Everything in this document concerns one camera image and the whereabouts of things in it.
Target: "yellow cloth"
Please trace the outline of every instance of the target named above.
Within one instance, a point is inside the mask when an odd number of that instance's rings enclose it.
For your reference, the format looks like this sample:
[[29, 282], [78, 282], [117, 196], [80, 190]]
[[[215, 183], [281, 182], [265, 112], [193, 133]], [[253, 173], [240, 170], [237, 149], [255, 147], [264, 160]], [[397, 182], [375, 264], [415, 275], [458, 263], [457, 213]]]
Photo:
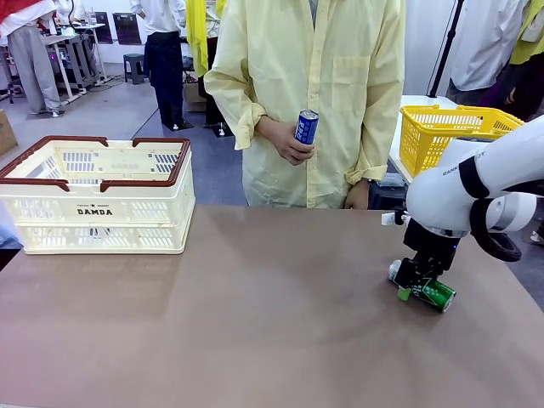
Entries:
[[[252, 206], [341, 207], [350, 184], [381, 179], [404, 81], [405, 0], [230, 0], [206, 89], [243, 152]], [[254, 128], [261, 116], [320, 113], [315, 155], [293, 167]]]
[[530, 60], [530, 57], [533, 55], [544, 53], [544, 36], [542, 36], [539, 42], [526, 42], [521, 39], [524, 31], [535, 19], [536, 15], [540, 13], [542, 8], [544, 8], [544, 0], [533, 0], [529, 8], [529, 13], [527, 14], [527, 19], [525, 19], [524, 25], [519, 33], [518, 43], [513, 50], [510, 64], [521, 65]]
[[187, 43], [193, 54], [193, 66], [199, 77], [207, 68], [206, 1], [187, 0]]
[[223, 15], [224, 5], [227, 3], [227, 0], [218, 0], [217, 9], [219, 18]]

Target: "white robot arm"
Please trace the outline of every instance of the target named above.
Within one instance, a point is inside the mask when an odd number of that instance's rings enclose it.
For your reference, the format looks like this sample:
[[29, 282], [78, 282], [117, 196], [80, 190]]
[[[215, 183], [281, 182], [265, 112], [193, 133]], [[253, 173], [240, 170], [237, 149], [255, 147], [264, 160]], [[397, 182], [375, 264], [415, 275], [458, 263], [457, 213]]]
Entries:
[[544, 196], [544, 117], [493, 143], [452, 141], [439, 166], [414, 179], [406, 205], [423, 227], [472, 231], [480, 242], [483, 228], [521, 230], [535, 213], [536, 196]]
[[537, 196], [544, 196], [544, 117], [492, 143], [452, 141], [408, 190], [405, 244], [417, 254], [395, 261], [390, 279], [401, 290], [435, 281], [469, 232], [491, 256], [518, 261], [521, 252], [505, 232], [530, 222]]

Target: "black pants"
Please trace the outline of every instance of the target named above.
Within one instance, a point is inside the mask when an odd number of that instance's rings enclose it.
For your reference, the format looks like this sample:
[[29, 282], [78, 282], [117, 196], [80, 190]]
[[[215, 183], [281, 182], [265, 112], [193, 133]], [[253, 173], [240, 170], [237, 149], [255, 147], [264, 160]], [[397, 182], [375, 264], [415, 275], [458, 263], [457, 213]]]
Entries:
[[169, 129], [181, 127], [183, 118], [183, 58], [179, 34], [156, 32], [145, 44], [144, 71], [155, 88], [161, 122]]
[[155, 88], [155, 95], [162, 124], [170, 130], [173, 129], [173, 125], [181, 126], [184, 123], [184, 101], [181, 99], [176, 105], [171, 104], [159, 88]]
[[455, 83], [450, 79], [450, 86], [445, 96], [458, 105], [479, 106], [479, 102], [487, 90], [488, 88], [461, 91], [457, 89]]
[[[215, 54], [218, 50], [218, 39], [208, 38], [207, 39], [207, 65], [208, 69], [212, 69], [213, 61], [215, 60]], [[204, 88], [204, 77], [201, 76], [198, 78], [198, 92], [202, 98], [206, 98], [206, 124], [207, 125], [217, 125], [218, 123], [224, 122], [223, 115], [219, 111], [218, 105], [215, 103], [215, 99], [212, 95], [206, 92]]]
[[[507, 98], [513, 93], [513, 103]], [[522, 65], [509, 65], [497, 84], [482, 99], [483, 106], [497, 108], [528, 121], [540, 108], [544, 98], [544, 53]]]

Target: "brown basket rim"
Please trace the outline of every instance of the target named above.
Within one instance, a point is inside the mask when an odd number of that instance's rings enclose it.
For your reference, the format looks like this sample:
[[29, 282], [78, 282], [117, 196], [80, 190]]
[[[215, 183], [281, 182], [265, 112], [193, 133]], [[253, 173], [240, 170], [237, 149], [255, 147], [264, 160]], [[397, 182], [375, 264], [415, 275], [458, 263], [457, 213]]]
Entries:
[[[11, 185], [53, 185], [59, 187], [63, 191], [70, 192], [68, 180], [59, 178], [8, 178], [6, 177], [14, 171], [21, 163], [40, 150], [42, 147], [54, 141], [76, 141], [76, 142], [96, 142], [105, 147], [109, 147], [108, 139], [103, 137], [93, 136], [46, 136], [37, 141], [33, 146], [26, 149], [23, 153], [13, 159], [8, 165], [0, 170], [0, 184]], [[189, 151], [190, 141], [188, 139], [173, 139], [173, 138], [136, 138], [132, 140], [132, 146], [136, 147], [141, 143], [179, 143], [181, 148], [179, 151], [178, 160], [170, 172], [168, 180], [104, 180], [100, 184], [100, 192], [106, 192], [110, 187], [172, 187], [178, 180], [179, 172], [183, 166], [187, 152]]]

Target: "concrete floor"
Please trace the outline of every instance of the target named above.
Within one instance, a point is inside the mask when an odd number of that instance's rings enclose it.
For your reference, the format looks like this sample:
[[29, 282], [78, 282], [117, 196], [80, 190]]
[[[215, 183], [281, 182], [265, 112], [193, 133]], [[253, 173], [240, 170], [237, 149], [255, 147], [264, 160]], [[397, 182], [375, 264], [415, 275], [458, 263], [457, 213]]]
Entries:
[[[118, 73], [119, 67], [110, 69]], [[153, 90], [147, 83], [140, 86], [123, 83], [101, 93], [90, 93], [69, 105], [65, 117], [56, 121], [29, 118], [24, 113], [24, 99], [18, 99], [15, 105], [2, 101], [0, 109], [8, 112], [21, 149], [47, 134], [100, 135], [110, 139], [187, 138], [193, 151], [197, 202], [246, 205], [241, 187], [241, 153], [234, 151], [234, 139], [218, 139], [211, 130], [204, 129], [204, 116], [201, 113], [185, 115], [186, 120], [195, 125], [194, 128], [170, 132], [161, 125]], [[0, 158], [0, 165], [5, 165], [15, 153], [10, 152]], [[0, 224], [13, 230], [5, 212], [0, 212]], [[544, 249], [526, 244], [521, 233], [514, 234], [513, 239], [522, 248], [524, 257], [519, 263], [509, 266], [544, 309]]]

